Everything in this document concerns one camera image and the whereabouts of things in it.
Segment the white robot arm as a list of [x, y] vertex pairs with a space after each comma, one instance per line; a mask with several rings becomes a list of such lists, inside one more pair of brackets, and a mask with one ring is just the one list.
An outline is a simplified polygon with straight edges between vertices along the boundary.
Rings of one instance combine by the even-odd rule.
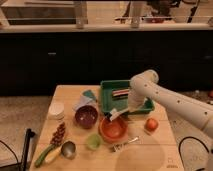
[[129, 110], [138, 110], [143, 106], [144, 99], [150, 98], [200, 129], [212, 139], [206, 171], [213, 171], [213, 105], [163, 88], [158, 85], [158, 81], [159, 76], [154, 70], [146, 70], [133, 76], [129, 82]]

